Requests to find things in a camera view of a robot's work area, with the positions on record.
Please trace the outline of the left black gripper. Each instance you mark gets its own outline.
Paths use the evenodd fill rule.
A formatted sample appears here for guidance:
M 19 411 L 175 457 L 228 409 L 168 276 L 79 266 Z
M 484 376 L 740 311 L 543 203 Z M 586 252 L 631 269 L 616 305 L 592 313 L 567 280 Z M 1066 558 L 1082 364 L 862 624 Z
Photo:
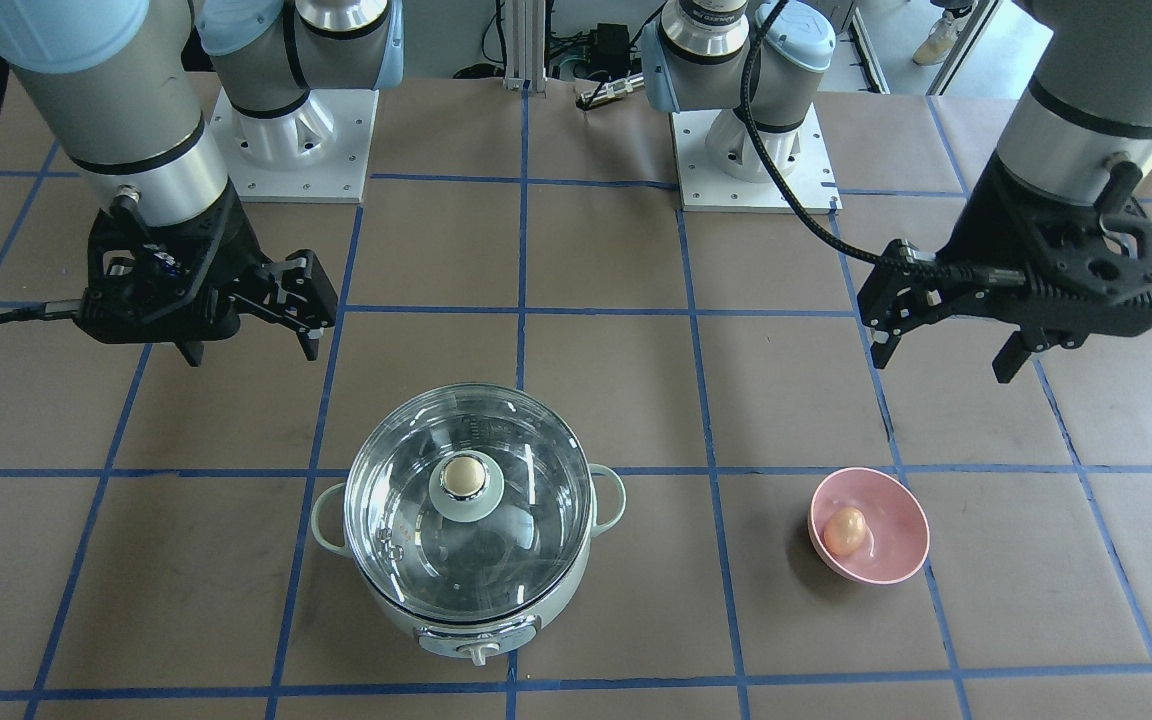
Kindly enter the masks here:
M 1002 323 L 1116 338 L 1151 329 L 1152 222 L 1134 197 L 1142 179 L 1132 160 L 1112 160 L 1108 177 L 1093 183 L 1093 199 L 1076 204 L 1034 190 L 992 156 L 941 249 L 942 263 L 892 240 L 861 286 L 873 366 L 887 367 L 905 334 L 973 300 L 977 278 L 964 265 L 1024 275 L 986 300 L 987 314 Z M 993 357 L 996 382 L 1011 382 L 1034 353 L 1023 331 L 1011 332 Z

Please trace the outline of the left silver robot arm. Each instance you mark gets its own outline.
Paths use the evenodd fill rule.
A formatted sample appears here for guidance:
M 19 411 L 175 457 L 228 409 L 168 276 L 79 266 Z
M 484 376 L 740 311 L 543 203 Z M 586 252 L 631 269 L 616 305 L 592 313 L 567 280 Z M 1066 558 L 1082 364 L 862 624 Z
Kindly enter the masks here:
M 872 265 L 858 291 L 886 367 L 901 338 L 952 316 L 1011 325 L 998 382 L 1053 347 L 1152 329 L 1152 223 L 1135 191 L 1152 169 L 1152 1 L 1025 1 L 1052 31 L 945 247 L 851 247 L 809 217 L 786 174 L 835 51 L 799 1 L 666 1 L 643 31 L 659 111 L 717 109 L 708 156 L 768 183 L 814 237 Z

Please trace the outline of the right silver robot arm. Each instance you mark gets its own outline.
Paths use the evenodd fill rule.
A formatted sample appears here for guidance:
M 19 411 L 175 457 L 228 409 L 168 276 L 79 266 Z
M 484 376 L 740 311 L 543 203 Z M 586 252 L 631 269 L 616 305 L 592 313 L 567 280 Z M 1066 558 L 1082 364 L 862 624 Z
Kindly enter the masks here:
M 78 300 L 0 313 L 191 366 L 243 314 L 314 361 L 339 296 L 314 251 L 262 251 L 244 200 L 357 202 L 401 1 L 0 1 L 14 74 L 99 196 Z

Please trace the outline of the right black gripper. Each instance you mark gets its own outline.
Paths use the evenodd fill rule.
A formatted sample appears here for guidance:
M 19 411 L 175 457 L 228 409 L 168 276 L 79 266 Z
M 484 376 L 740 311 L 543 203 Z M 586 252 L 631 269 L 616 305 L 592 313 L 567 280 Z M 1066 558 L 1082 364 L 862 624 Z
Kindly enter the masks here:
M 233 184 L 185 222 L 150 225 L 124 185 L 88 237 L 88 287 L 74 323 L 106 344 L 175 343 L 188 366 L 205 342 L 238 331 L 259 306 L 265 323 L 293 331 L 306 361 L 338 324 L 339 296 L 314 251 L 270 263 Z

